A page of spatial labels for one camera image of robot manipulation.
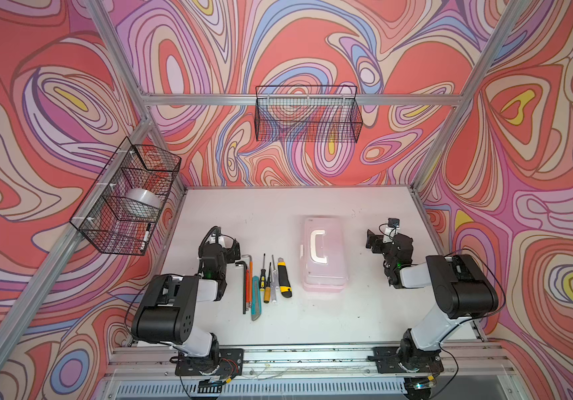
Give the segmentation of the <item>black yellow screwdriver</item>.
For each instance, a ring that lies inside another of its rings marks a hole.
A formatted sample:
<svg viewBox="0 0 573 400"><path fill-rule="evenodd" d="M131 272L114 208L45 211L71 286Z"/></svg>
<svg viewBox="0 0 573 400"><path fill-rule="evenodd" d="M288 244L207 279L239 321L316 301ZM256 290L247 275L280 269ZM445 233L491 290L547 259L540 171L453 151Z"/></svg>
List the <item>black yellow screwdriver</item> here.
<svg viewBox="0 0 573 400"><path fill-rule="evenodd" d="M259 290L261 294L265 293L266 290L266 253L262 256L261 273L259 279Z"/></svg>

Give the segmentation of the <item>pink plastic tool box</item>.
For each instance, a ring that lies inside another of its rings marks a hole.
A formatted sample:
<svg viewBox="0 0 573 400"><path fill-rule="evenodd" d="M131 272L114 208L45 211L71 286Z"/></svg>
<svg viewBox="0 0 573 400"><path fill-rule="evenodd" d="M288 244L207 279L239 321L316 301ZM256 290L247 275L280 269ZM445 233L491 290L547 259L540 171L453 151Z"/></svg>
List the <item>pink plastic tool box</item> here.
<svg viewBox="0 0 573 400"><path fill-rule="evenodd" d="M348 284L342 220L306 217L300 245L300 277L312 293L340 293Z"/></svg>

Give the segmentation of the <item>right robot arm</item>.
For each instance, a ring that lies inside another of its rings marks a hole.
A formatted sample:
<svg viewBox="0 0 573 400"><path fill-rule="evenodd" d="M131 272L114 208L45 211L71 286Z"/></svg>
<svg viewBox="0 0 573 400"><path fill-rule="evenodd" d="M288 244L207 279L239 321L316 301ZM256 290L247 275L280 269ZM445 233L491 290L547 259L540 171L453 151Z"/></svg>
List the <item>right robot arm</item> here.
<svg viewBox="0 0 573 400"><path fill-rule="evenodd" d="M499 309L499 296L469 255L430 255L413 263L413 240L396 233L367 231L366 248L383 256L388 284L396 289L431 288L436 304L414 328L409 328L392 356L404 371L438 366L445 339L458 327Z"/></svg>

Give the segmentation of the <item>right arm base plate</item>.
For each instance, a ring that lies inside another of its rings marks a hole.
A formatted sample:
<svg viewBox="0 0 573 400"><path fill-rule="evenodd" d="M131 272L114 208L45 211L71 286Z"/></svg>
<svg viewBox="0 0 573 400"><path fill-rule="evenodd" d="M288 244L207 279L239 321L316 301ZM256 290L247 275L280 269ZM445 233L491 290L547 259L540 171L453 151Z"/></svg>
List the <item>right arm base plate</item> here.
<svg viewBox="0 0 573 400"><path fill-rule="evenodd" d="M375 347L368 361L376 364L378 373L411 373L439 375L444 371L439 351L425 352L399 347Z"/></svg>

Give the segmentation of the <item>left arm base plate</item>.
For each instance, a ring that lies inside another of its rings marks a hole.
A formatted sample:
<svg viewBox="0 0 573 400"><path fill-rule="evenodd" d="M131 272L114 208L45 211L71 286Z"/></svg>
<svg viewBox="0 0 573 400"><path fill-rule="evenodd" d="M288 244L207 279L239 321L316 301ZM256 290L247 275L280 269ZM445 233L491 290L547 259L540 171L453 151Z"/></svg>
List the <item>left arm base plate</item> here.
<svg viewBox="0 0 573 400"><path fill-rule="evenodd" d="M178 377L235 378L243 370L243 348L212 350L205 358L192 358L183 353L170 358Z"/></svg>

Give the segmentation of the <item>black yellow box cutter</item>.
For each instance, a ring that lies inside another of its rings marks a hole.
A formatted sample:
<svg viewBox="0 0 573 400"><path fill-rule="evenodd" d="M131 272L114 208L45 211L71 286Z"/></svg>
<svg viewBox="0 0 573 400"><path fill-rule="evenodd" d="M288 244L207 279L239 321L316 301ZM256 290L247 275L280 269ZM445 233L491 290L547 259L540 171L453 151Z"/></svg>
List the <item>black yellow box cutter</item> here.
<svg viewBox="0 0 573 400"><path fill-rule="evenodd" d="M283 298L292 298L293 289L288 277L287 265L283 258L278 258L277 271L281 296L283 296Z"/></svg>

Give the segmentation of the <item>silver tape roll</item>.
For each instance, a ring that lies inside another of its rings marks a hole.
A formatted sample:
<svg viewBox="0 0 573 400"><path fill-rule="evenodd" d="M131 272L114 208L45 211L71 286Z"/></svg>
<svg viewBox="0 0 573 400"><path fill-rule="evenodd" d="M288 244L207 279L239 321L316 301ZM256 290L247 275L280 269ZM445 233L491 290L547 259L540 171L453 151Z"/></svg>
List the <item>silver tape roll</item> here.
<svg viewBox="0 0 573 400"><path fill-rule="evenodd" d="M158 195L145 188L132 188L126 193L126 198L145 204L152 208L161 207L161 199Z"/></svg>

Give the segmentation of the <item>marker pen in basket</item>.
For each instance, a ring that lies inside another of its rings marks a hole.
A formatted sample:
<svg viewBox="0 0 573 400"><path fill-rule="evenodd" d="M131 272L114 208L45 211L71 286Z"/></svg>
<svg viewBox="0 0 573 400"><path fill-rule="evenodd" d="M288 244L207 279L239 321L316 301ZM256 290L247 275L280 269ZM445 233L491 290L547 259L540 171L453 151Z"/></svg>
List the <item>marker pen in basket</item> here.
<svg viewBox="0 0 573 400"><path fill-rule="evenodd" d="M150 236L151 236L151 223L148 223L144 231L143 239L141 240L141 246L140 246L141 253L145 253L146 246L148 245Z"/></svg>

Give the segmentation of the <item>teal utility knife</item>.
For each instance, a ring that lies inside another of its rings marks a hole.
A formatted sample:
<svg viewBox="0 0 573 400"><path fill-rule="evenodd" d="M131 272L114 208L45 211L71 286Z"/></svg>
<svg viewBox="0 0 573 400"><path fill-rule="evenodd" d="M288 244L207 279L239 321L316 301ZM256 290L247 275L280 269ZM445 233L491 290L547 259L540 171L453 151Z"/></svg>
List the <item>teal utility knife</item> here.
<svg viewBox="0 0 573 400"><path fill-rule="evenodd" d="M261 317L262 305L260 278L258 276L252 277L251 289L251 320L255 322Z"/></svg>

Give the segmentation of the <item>aluminium front rail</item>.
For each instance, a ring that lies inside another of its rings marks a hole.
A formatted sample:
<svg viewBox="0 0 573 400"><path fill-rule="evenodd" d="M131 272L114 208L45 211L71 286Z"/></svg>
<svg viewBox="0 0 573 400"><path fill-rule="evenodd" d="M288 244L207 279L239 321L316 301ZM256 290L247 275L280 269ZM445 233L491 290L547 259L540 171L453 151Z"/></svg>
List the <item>aluminium front rail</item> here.
<svg viewBox="0 0 573 400"><path fill-rule="evenodd" d="M371 361L375 343L245 346L244 378L361 378L378 374ZM515 375L518 370L497 343L448 342L440 358L444 376ZM171 379L176 352L167 347L118 348L105 376L124 379Z"/></svg>

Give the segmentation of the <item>amber handled screwdriver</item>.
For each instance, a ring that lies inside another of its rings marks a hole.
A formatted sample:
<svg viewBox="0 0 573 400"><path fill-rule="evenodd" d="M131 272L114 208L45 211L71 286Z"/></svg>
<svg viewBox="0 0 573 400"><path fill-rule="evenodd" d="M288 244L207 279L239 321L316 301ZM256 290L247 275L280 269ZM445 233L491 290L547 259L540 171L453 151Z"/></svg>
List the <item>amber handled screwdriver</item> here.
<svg viewBox="0 0 573 400"><path fill-rule="evenodd" d="M269 263L269 268L266 271L264 297L263 297L263 303L270 303L270 302L271 302L271 263Z"/></svg>

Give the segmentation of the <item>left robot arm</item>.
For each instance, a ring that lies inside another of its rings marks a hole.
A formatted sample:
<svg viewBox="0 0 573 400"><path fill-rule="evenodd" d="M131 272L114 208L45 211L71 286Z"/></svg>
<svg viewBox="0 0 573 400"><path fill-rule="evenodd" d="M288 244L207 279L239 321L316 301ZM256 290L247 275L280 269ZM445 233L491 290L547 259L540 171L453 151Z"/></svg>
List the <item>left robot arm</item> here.
<svg viewBox="0 0 573 400"><path fill-rule="evenodd" d="M218 226L198 246L198 270L193 275L156 275L146 287L131 323L131 336L139 342L165 344L188 358L217 363L219 343L214 333L195 325L196 305L223 299L227 266L241 260L240 244Z"/></svg>

